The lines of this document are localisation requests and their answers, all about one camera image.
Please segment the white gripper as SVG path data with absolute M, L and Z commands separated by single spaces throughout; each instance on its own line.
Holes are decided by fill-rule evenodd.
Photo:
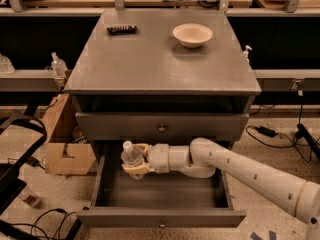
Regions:
M 151 146 L 146 143 L 138 143 L 134 145 L 134 151 L 139 157 L 147 158 L 151 172 L 158 174 L 169 172 L 168 144 L 156 144 Z M 145 163 L 135 167 L 129 167 L 128 165 L 123 164 L 122 168 L 130 175 L 144 175 L 149 172 Z

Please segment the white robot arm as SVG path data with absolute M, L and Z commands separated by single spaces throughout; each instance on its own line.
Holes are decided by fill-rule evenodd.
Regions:
M 122 144 L 123 170 L 134 178 L 180 172 L 209 178 L 220 169 L 270 202 L 307 224 L 306 240 L 320 240 L 320 185 L 235 153 L 206 139 L 188 146 Z

